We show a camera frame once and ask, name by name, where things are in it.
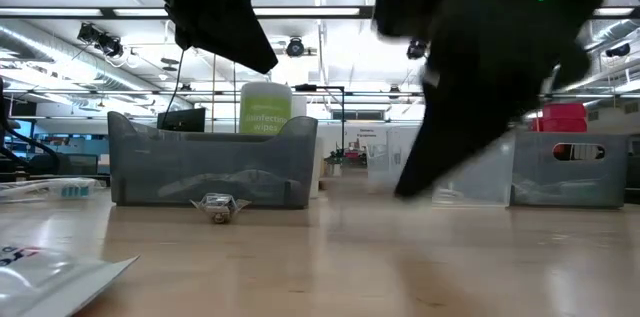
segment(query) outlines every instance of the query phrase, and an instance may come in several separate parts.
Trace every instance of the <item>sign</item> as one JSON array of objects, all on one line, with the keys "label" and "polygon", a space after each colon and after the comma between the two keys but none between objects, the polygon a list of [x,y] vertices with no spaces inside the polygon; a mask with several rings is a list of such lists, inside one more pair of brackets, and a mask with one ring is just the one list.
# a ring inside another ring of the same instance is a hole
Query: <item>sign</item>
[{"label": "sign", "polygon": [[242,99],[240,133],[276,135],[291,119],[291,103],[283,98]]}]

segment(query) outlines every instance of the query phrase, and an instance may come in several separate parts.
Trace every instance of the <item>ceiling pipe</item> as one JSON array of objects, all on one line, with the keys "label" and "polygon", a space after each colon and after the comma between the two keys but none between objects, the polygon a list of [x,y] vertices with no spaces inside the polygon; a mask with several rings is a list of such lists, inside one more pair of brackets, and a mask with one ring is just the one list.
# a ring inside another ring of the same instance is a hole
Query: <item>ceiling pipe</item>
[{"label": "ceiling pipe", "polygon": [[564,93],[564,92],[568,92],[568,91],[571,91],[571,90],[573,90],[573,89],[576,89],[576,88],[580,88],[580,87],[586,86],[586,85],[588,85],[588,84],[590,84],[590,83],[597,82],[597,81],[599,81],[599,80],[602,80],[602,79],[608,78],[608,77],[610,77],[610,76],[611,76],[611,75],[613,75],[613,74],[620,73],[620,72],[624,72],[625,70],[627,70],[627,69],[629,69],[629,68],[636,67],[636,66],[638,66],[638,65],[640,65],[640,58],[639,58],[639,59],[632,60],[632,61],[629,61],[629,62],[627,62],[627,63],[620,64],[620,65],[618,65],[618,66],[615,66],[615,67],[613,67],[613,68],[610,68],[610,69],[609,69],[609,70],[607,70],[607,71],[600,72],[600,73],[596,73],[596,74],[594,74],[594,75],[592,75],[592,76],[590,76],[590,77],[587,77],[587,78],[583,79],[582,81],[580,81],[580,82],[578,82],[578,83],[574,83],[574,84],[569,85],[569,86],[567,86],[567,87],[560,88],[560,89],[558,89],[558,90],[554,91],[554,93]]},{"label": "ceiling pipe", "polygon": [[[57,38],[49,33],[34,27],[33,25],[20,20],[3,20],[0,21],[0,32],[7,33],[13,38],[17,38],[23,43],[28,44],[32,48],[39,50],[56,62],[67,62],[77,55],[73,63],[82,64],[87,71],[94,73],[93,78],[109,78],[120,83],[122,86],[131,90],[156,90],[157,86],[134,76],[133,74],[121,69],[115,68],[101,58],[90,53],[80,53],[81,48]],[[169,101],[169,96],[161,96],[160,98]],[[190,109],[193,106],[184,99],[177,97],[174,101],[179,109]]]},{"label": "ceiling pipe", "polygon": [[591,30],[591,41],[585,43],[587,52],[599,52],[602,49],[613,47],[616,43],[624,43],[624,39],[640,28],[640,19],[612,22],[611,25],[601,28],[597,32],[593,31],[595,23],[602,22],[589,21],[588,28]]}]

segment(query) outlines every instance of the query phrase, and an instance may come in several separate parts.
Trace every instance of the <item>computer monitor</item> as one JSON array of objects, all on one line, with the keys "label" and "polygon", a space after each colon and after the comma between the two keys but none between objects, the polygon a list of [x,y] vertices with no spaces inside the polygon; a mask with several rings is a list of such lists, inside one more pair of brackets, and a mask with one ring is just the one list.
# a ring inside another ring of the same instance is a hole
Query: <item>computer monitor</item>
[{"label": "computer monitor", "polygon": [[167,131],[204,132],[205,108],[158,114],[157,128]]}]

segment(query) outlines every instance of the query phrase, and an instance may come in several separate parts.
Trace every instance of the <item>wooden table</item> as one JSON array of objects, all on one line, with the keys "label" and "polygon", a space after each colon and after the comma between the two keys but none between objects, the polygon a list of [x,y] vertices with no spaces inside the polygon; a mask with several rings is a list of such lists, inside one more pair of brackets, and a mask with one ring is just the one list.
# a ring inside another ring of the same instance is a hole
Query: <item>wooden table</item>
[{"label": "wooden table", "polygon": [[342,193],[213,225],[190,208],[0,206],[2,239],[118,261],[80,316],[638,316],[640,210],[406,206]]}]

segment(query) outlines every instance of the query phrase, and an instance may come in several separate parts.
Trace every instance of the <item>security camera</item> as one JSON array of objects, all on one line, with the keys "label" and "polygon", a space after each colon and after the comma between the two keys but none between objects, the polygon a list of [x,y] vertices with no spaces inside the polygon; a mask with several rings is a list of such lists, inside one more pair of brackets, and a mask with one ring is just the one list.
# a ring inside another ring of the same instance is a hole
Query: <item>security camera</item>
[{"label": "security camera", "polygon": [[[400,93],[400,87],[395,83],[391,84],[391,88],[389,88],[389,93]],[[400,97],[398,97],[398,96],[389,96],[390,100],[397,100],[398,98],[400,98]]]},{"label": "security camera", "polygon": [[304,45],[302,44],[302,38],[291,37],[286,50],[289,57],[300,57],[304,54]]},{"label": "security camera", "polygon": [[427,53],[426,43],[418,40],[411,40],[409,48],[407,49],[407,58],[417,60],[424,57],[425,53]]},{"label": "security camera", "polygon": [[622,46],[606,50],[605,54],[607,55],[607,57],[624,57],[630,52],[631,46],[628,43],[625,43]]}]

